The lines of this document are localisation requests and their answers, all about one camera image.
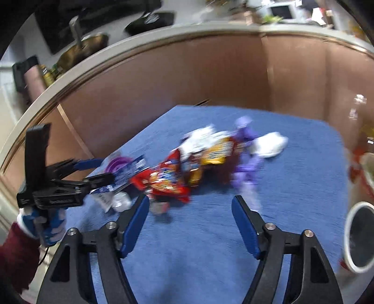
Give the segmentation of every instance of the metal screw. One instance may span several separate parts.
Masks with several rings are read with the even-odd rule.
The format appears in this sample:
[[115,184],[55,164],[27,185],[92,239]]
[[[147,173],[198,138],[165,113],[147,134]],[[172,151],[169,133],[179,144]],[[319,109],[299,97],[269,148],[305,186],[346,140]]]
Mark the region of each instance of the metal screw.
[[74,235],[74,234],[76,234],[77,233],[77,228],[70,228],[69,230],[68,230],[68,235]]
[[266,227],[266,229],[268,229],[268,230],[274,230],[275,228],[277,228],[277,226],[274,225],[273,223],[266,223],[266,224],[265,224],[265,227]]
[[108,222],[105,226],[106,226],[107,229],[111,230],[111,229],[116,228],[117,224],[116,224],[116,222]]
[[312,230],[305,230],[304,231],[304,234],[305,236],[307,237],[312,237],[314,235],[313,231]]

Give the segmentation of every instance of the bottle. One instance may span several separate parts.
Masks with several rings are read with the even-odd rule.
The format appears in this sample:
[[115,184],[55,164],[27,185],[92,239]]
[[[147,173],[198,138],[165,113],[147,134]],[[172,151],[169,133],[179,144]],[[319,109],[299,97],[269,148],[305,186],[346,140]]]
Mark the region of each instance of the bottle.
[[50,72],[52,73],[52,75],[55,78],[55,80],[59,79],[62,76],[62,74],[63,74],[62,68],[59,67],[57,64],[54,64],[52,66]]
[[42,70],[43,78],[48,88],[55,82],[55,78],[44,64],[40,65],[40,69]]
[[27,92],[33,103],[47,88],[42,72],[39,67],[38,58],[32,56],[24,62],[25,74],[24,79],[27,87]]

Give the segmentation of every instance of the blue gripper pad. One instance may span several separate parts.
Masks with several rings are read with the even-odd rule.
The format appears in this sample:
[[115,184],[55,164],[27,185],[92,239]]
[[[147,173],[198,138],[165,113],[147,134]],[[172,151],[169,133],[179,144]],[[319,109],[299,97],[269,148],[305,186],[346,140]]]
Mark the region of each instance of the blue gripper pad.
[[145,219],[147,218],[148,211],[149,199],[147,196],[144,196],[134,216],[129,222],[125,233],[123,234],[123,245],[120,249],[122,259],[133,251]]
[[91,158],[91,159],[86,159],[83,161],[78,161],[74,165],[74,169],[83,171],[83,170],[98,168],[101,166],[102,161],[103,161],[102,158]]
[[261,251],[258,245],[257,232],[236,197],[232,200],[231,211],[247,251],[252,254],[254,258],[258,259]]

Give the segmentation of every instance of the glove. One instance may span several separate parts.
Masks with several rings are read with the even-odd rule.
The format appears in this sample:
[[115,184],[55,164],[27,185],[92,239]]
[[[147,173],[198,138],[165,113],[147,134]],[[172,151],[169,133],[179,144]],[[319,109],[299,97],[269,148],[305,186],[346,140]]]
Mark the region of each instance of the glove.
[[[43,228],[43,238],[47,246],[53,246],[60,241],[66,232],[66,209],[50,209],[48,210],[49,224]],[[40,211],[37,208],[26,207],[19,210],[17,216],[17,224],[21,230],[29,237],[38,239],[38,235],[34,220],[46,223],[47,219],[40,216]]]

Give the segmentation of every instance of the table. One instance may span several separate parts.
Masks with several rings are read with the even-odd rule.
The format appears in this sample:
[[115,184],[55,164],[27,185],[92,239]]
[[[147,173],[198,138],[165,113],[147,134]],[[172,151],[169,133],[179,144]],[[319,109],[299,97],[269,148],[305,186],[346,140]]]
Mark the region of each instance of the table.
[[[258,172],[262,217],[282,230],[317,235],[336,270],[343,244],[348,190],[343,144],[337,131],[322,121],[234,107],[177,106],[154,121],[120,150],[145,154],[156,165],[177,147],[182,135],[214,124],[234,130],[247,115],[259,135],[278,131],[289,138],[285,150],[267,159]],[[241,303],[258,261],[245,249],[231,214],[236,191],[210,183],[193,191],[190,204],[173,206],[169,217],[149,214],[123,267],[140,304]],[[68,210],[68,227],[98,229],[118,214],[105,214],[89,196]],[[285,256],[274,303],[281,303],[290,257]],[[106,303],[97,260],[91,269],[99,303]]]

